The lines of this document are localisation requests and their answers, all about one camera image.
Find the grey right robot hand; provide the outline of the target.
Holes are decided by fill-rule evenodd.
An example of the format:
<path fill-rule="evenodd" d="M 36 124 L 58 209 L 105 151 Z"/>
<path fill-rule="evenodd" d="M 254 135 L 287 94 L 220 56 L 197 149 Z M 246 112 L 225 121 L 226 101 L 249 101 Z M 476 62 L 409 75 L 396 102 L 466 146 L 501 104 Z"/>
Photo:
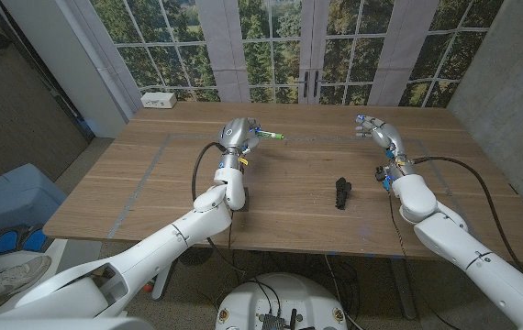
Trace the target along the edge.
<path fill-rule="evenodd" d="M 377 145 L 385 150 L 388 158 L 402 163 L 407 161 L 402 138 L 392 125 L 369 115 L 357 115 L 355 123 L 357 124 L 355 127 L 357 137 L 371 137 Z"/>

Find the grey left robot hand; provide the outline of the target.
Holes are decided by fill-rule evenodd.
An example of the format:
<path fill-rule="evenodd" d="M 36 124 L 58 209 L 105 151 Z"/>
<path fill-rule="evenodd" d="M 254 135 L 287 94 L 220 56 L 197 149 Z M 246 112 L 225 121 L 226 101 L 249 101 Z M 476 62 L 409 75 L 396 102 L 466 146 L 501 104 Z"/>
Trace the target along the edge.
<path fill-rule="evenodd" d="M 257 136 L 257 131 L 260 128 L 254 118 L 233 119 L 220 130 L 218 143 L 230 153 L 246 155 L 259 145 L 261 139 Z"/>

